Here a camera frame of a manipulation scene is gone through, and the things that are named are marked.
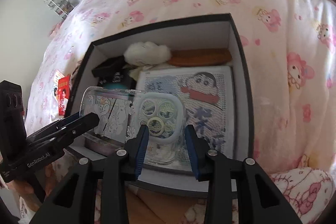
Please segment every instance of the open box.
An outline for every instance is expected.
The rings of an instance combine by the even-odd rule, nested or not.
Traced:
[[[85,90],[97,85],[92,69],[111,57],[123,55],[129,45],[151,41],[172,50],[227,48],[232,56],[231,70],[235,99],[236,160],[252,157],[254,121],[252,94],[243,47],[230,14],[204,15],[157,22],[130,29],[92,42],[78,70],[66,109],[66,117],[79,111]],[[92,160],[104,156],[84,147],[83,136],[71,148]],[[162,193],[206,197],[208,182],[198,182],[191,175],[172,174],[144,168],[136,185]]]

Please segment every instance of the screw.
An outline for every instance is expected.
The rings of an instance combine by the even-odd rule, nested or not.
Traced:
[[[247,159],[245,160],[245,162],[246,162],[248,165],[254,165],[254,164],[255,164],[254,159],[251,159],[251,158],[247,158]]]
[[[118,156],[125,156],[127,154],[127,151],[124,149],[120,149],[117,151]]]
[[[217,156],[217,150],[215,150],[215,149],[208,150],[208,155],[209,156]]]
[[[89,162],[88,158],[81,158],[81,159],[79,160],[79,164],[81,164],[81,165],[85,165],[85,164],[87,164],[88,162]]]

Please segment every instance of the red booklet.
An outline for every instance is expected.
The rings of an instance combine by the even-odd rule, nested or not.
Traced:
[[[70,97],[70,75],[58,80],[58,114],[65,115]]]

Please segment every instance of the clear phone case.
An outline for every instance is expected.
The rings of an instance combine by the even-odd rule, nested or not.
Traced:
[[[98,114],[100,122],[89,134],[116,147],[136,137],[146,124],[150,138],[145,163],[169,164],[182,147],[185,107],[172,94],[92,86],[83,95],[80,116],[90,112]]]

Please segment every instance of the white plush toy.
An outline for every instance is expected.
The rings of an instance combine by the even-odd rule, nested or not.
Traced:
[[[130,45],[124,53],[125,61],[131,65],[157,65],[171,58],[170,49],[166,45],[153,42],[137,42]]]

